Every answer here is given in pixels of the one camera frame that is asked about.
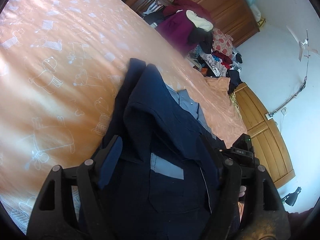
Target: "purple garment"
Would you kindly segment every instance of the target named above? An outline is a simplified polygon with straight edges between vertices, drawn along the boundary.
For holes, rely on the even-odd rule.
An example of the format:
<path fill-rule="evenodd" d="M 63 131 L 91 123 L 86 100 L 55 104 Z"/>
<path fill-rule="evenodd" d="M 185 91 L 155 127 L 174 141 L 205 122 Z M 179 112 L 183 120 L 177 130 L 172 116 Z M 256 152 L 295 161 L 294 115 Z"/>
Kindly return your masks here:
<path fill-rule="evenodd" d="M 156 30 L 182 56 L 186 56 L 190 50 L 197 46 L 197 43 L 188 44 L 188 36 L 194 28 L 194 24 L 187 18 L 186 11 L 183 10 L 160 23 Z"/>

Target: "fan blade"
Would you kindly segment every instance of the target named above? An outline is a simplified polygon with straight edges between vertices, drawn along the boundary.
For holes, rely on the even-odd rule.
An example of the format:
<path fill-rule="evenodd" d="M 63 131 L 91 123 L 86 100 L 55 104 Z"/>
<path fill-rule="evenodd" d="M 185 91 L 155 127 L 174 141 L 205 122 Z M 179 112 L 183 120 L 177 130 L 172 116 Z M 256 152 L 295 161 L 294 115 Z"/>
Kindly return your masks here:
<path fill-rule="evenodd" d="M 291 32 L 292 36 L 295 38 L 295 40 L 297 41 L 297 43 L 299 43 L 299 39 L 297 37 L 297 35 L 294 34 L 294 32 L 290 29 L 290 27 L 287 25 L 288 30 Z"/>
<path fill-rule="evenodd" d="M 312 51 L 313 53 L 319 54 L 318 50 L 310 48 L 310 47 L 306 47 L 307 50 Z"/>
<path fill-rule="evenodd" d="M 301 41 L 299 41 L 299 47 L 300 47 L 300 49 L 305 49 L 305 46 Z"/>
<path fill-rule="evenodd" d="M 302 53 L 303 53 L 303 49 L 300 48 L 300 52 L 299 52 L 299 60 L 300 60 L 300 61 L 301 61 L 301 59 L 302 59 Z"/>

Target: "orange bedsheet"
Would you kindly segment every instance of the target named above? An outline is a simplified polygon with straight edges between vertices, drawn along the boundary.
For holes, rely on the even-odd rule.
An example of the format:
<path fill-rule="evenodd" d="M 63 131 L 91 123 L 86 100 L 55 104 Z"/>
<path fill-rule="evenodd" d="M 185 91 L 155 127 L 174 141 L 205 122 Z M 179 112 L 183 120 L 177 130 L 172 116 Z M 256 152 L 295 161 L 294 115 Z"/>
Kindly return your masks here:
<path fill-rule="evenodd" d="M 9 0 L 0 34 L 0 199 L 24 232 L 52 166 L 100 144 L 131 57 L 186 88 L 227 147 L 246 132 L 229 79 L 206 80 L 121 0 Z"/>

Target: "maroon clothing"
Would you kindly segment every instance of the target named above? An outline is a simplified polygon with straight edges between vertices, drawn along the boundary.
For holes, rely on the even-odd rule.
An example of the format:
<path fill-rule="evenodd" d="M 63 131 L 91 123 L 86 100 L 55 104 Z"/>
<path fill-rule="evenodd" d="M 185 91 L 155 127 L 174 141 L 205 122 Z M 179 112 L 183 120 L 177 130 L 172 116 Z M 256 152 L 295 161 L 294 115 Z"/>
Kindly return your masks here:
<path fill-rule="evenodd" d="M 311 214 L 313 211 L 313 208 L 310 208 L 309 210 L 302 212 L 302 213 L 288 213 L 288 219 L 290 224 L 290 230 L 291 235 L 294 235 L 298 229 L 301 228 L 302 224 L 306 221 L 307 217 Z"/>
<path fill-rule="evenodd" d="M 222 61 L 221 65 L 224 65 L 226 67 L 226 69 L 230 69 L 231 68 L 230 64 L 227 64 L 227 63 L 225 63 L 223 61 Z"/>
<path fill-rule="evenodd" d="M 156 30 L 164 37 L 182 56 L 194 49 L 198 44 L 189 43 L 188 36 L 194 29 L 194 24 L 187 18 L 186 11 L 178 12 L 164 22 Z"/>
<path fill-rule="evenodd" d="M 176 13 L 178 10 L 191 10 L 197 16 L 206 19 L 214 25 L 214 20 L 212 20 L 210 13 L 204 9 L 200 4 L 193 2 L 191 0 L 174 0 L 173 5 L 167 6 L 163 15 L 168 16 Z"/>
<path fill-rule="evenodd" d="M 227 64 L 227 65 L 232 65 L 233 64 L 233 61 L 230 57 L 228 57 L 227 55 L 223 54 L 222 52 L 220 51 L 214 51 L 212 52 L 212 55 L 215 55 L 217 56 L 218 58 L 221 58 L 222 59 L 222 62 Z"/>

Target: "pile of clothes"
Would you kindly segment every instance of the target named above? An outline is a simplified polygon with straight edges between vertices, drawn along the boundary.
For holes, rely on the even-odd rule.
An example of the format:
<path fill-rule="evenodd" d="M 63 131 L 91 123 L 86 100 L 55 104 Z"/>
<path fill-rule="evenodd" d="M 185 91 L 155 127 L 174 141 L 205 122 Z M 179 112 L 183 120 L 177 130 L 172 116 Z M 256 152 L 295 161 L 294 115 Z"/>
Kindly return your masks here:
<path fill-rule="evenodd" d="M 204 76 L 229 77 L 229 95 L 242 83 L 239 76 L 241 54 L 232 47 L 230 36 L 214 28 L 215 22 L 210 13 L 201 5 L 191 0 L 174 0 L 172 5 L 162 7 L 143 19 L 150 25 L 155 24 L 161 36 L 182 56 L 189 55 L 199 63 L 199 70 Z"/>
<path fill-rule="evenodd" d="M 232 47 L 231 58 L 217 50 L 213 51 L 211 54 L 206 54 L 199 46 L 192 50 L 189 55 L 202 66 L 200 71 L 204 76 L 213 78 L 230 78 L 228 90 L 229 95 L 242 83 L 239 75 L 241 71 L 240 64 L 242 64 L 242 58 L 241 54 L 235 47 Z"/>
<path fill-rule="evenodd" d="M 184 57 L 197 45 L 211 53 L 214 21 L 196 2 L 174 0 L 173 5 L 146 15 L 144 20 L 156 23 L 156 30 Z"/>

